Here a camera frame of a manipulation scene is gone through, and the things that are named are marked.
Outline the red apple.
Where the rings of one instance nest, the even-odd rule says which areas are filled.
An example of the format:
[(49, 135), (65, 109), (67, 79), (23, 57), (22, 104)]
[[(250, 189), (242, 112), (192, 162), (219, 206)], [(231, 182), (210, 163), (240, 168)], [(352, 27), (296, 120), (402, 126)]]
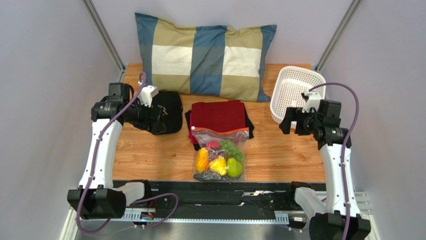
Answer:
[(217, 140), (211, 140), (205, 145), (206, 149), (221, 149), (221, 144)]

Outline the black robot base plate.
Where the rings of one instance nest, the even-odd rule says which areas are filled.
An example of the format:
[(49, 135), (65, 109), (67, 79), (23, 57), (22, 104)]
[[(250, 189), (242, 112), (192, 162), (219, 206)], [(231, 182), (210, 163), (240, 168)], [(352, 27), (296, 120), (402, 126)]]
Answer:
[(155, 217), (171, 220), (263, 221), (275, 212), (300, 212), (290, 199), (291, 182), (148, 181), (148, 197), (165, 196), (151, 204)]

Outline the green pear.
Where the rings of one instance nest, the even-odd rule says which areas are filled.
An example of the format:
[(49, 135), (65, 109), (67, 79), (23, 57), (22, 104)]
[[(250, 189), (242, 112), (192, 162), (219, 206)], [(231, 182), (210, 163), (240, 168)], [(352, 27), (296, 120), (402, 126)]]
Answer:
[(243, 165), (235, 158), (227, 160), (227, 175), (231, 178), (238, 178), (243, 173)]

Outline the orange yellow mango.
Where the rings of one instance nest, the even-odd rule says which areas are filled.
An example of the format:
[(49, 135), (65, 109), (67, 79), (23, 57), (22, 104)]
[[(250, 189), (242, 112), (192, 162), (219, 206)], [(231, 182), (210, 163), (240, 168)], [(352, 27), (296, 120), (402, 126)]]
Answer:
[(203, 173), (207, 171), (209, 168), (209, 150), (205, 147), (201, 148), (198, 151), (196, 160), (195, 160), (195, 168), (198, 173)]

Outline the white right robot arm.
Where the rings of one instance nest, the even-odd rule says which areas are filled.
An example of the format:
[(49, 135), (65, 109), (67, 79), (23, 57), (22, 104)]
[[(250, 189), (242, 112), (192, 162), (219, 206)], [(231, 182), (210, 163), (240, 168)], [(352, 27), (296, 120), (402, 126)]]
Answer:
[(288, 107), (279, 128), (289, 134), (296, 123), (299, 136), (313, 135), (324, 164), (326, 201), (309, 187), (296, 187), (294, 201), (309, 219), (312, 240), (364, 240), (371, 232), (371, 222), (363, 219), (355, 199), (350, 168), (350, 132), (341, 128), (341, 103), (321, 99), (307, 110)]

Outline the green grape bunch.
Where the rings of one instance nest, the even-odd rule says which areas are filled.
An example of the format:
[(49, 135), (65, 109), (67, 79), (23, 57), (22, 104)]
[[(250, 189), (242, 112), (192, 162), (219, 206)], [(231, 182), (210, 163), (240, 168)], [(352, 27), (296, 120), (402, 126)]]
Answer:
[(219, 145), (230, 157), (236, 159), (242, 164), (245, 162), (244, 154), (232, 141), (225, 139), (220, 141)]

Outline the grey toy fish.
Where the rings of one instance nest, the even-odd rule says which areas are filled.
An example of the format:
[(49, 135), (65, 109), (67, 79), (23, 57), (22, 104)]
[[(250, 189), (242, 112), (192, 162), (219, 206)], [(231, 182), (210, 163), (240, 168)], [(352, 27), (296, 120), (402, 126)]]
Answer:
[(238, 177), (230, 177), (227, 174), (220, 175), (217, 172), (213, 171), (205, 171), (201, 173), (195, 173), (193, 178), (202, 183), (213, 183), (213, 182), (241, 182), (245, 180), (244, 175), (240, 175)]

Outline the clear zip bag orange zipper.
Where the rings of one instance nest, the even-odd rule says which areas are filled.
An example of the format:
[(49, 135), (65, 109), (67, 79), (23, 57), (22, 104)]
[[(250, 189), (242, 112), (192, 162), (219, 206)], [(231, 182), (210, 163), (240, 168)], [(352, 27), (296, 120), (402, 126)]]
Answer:
[(248, 127), (218, 132), (191, 127), (200, 149), (195, 157), (193, 178), (199, 182), (242, 182), (246, 180), (244, 149), (250, 136)]

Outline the dark purple date fruit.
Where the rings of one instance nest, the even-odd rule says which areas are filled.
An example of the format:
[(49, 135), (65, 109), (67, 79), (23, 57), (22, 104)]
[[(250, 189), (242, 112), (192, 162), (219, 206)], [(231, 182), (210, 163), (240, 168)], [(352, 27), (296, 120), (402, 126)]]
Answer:
[(227, 152), (223, 149), (210, 148), (208, 150), (208, 159), (210, 161), (214, 161), (217, 158), (224, 157), (226, 154), (227, 154)]

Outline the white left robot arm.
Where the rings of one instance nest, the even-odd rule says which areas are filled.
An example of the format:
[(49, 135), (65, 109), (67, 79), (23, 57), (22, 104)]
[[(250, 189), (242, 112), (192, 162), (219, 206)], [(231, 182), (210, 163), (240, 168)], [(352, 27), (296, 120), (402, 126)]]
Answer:
[(92, 134), (87, 164), (77, 189), (67, 193), (67, 201), (84, 220), (119, 219), (126, 207), (141, 200), (146, 184), (133, 180), (115, 188), (113, 165), (117, 143), (125, 123), (152, 134), (162, 133), (163, 107), (153, 105), (158, 94), (153, 85), (139, 84), (138, 91), (126, 83), (111, 83), (108, 95), (91, 109)]

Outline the yellow pear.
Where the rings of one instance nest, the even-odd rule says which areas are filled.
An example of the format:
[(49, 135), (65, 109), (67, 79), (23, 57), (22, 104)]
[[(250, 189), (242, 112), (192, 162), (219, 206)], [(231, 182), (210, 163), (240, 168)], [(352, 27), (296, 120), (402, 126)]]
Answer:
[(209, 163), (209, 169), (221, 176), (227, 174), (227, 160), (224, 157), (218, 157)]

